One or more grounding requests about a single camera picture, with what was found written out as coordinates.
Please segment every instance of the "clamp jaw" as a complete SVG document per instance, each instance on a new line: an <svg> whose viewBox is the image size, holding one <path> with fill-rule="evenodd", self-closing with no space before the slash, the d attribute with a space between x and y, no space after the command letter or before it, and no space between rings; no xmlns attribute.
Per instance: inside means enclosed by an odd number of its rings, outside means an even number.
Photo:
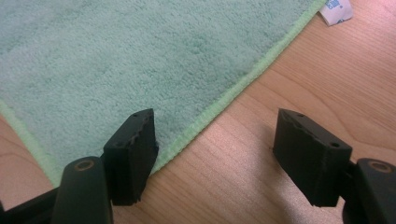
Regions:
<svg viewBox="0 0 396 224"><path fill-rule="evenodd" d="M279 109L274 155L315 206L346 205L345 223L396 223L396 167L374 159L349 161L352 147L307 116Z"/></svg>
<svg viewBox="0 0 396 224"><path fill-rule="evenodd" d="M59 188L6 212L0 206L0 223L112 223L110 201L140 201L158 150L153 110L134 113L105 144L101 158L73 161Z"/></svg>

